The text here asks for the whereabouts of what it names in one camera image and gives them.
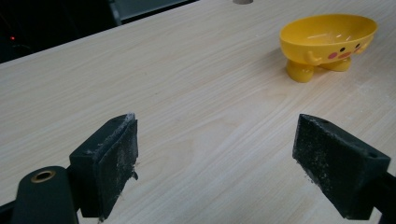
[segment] table surface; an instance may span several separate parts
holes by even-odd
[[[395,11],[394,0],[201,0],[0,64],[0,204],[135,112],[140,178],[107,223],[377,223],[376,210],[342,219],[291,152],[304,113],[396,158]],[[375,39],[348,71],[296,83],[279,30],[325,13],[372,18]]]

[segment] yellow soap dish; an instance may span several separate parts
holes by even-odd
[[[329,14],[303,18],[280,31],[286,69],[298,82],[308,82],[314,67],[346,71],[353,53],[362,53],[374,38],[375,21],[357,15]]]

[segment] wood grain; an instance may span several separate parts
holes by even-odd
[[[393,0],[201,0],[0,64],[0,204],[25,175],[68,166],[103,123],[131,111],[140,178],[107,223],[358,223],[310,182],[292,144],[305,113],[396,158],[395,11]],[[324,13],[379,28],[347,72],[296,83],[278,32]]]

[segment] pink cheek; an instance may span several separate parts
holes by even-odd
[[[336,52],[333,52],[333,53],[329,54],[328,59],[333,59],[333,58],[335,58],[335,57],[337,57],[337,53],[336,53]]]

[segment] bowl foot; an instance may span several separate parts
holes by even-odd
[[[350,66],[350,58],[345,58],[343,60],[334,63],[323,63],[319,67],[325,68],[327,70],[332,70],[335,72],[345,72]]]
[[[289,77],[297,82],[308,82],[314,75],[314,66],[309,64],[296,63],[288,60],[286,70]]]

